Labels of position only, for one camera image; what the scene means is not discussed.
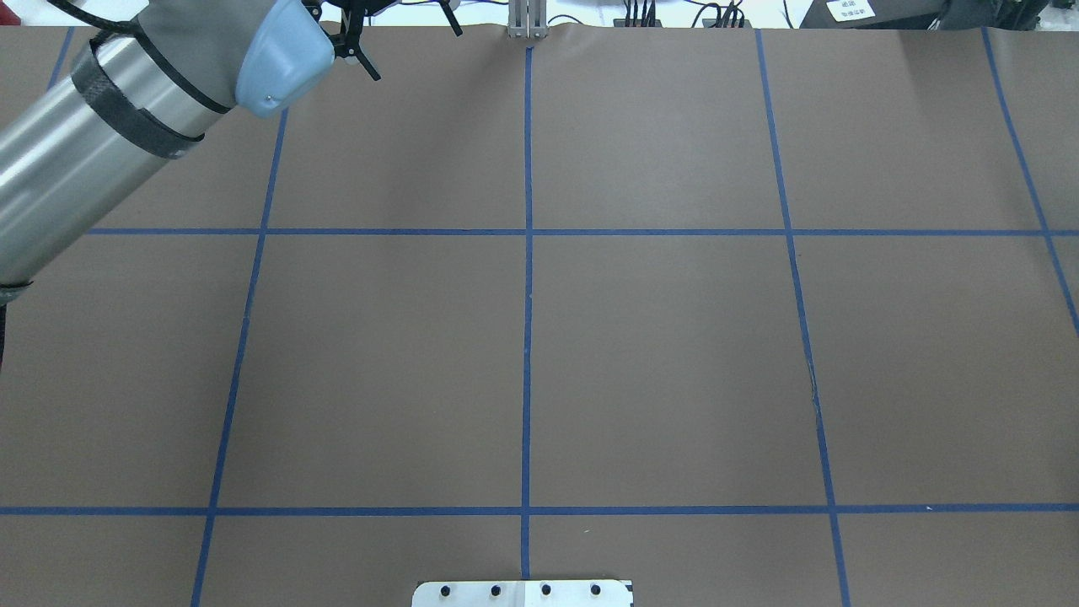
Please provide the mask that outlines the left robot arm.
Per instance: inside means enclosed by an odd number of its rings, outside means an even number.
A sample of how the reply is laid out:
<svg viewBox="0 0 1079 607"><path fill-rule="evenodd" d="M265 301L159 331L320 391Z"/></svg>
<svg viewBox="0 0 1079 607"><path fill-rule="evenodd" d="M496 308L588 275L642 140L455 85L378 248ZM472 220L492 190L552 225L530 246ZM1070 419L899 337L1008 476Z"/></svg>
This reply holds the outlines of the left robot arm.
<svg viewBox="0 0 1079 607"><path fill-rule="evenodd" d="M4 304L232 108L273 115L339 58L380 79L361 28L392 3L338 1L334 35L319 1L150 1L124 22L56 6L98 31L3 130Z"/></svg>

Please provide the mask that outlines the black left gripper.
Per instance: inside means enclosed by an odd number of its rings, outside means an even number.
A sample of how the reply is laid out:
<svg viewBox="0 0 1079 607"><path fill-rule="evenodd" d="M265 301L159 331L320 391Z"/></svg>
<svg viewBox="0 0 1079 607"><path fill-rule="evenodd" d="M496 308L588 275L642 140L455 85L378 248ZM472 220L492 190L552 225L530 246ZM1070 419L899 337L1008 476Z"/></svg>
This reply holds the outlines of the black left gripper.
<svg viewBox="0 0 1079 607"><path fill-rule="evenodd" d="M319 18L327 15L328 6L340 11L339 30L336 35L329 35L329 41L334 46L336 57L343 59L346 64L361 66L367 74L378 82L382 79L382 74L373 59L361 47L361 32L366 18L378 16L397 5L427 3L429 1L304 1L303 5L308 8L313 17ZM455 14L459 1L438 0L437 3L455 37L462 37L464 35L463 27Z"/></svg>

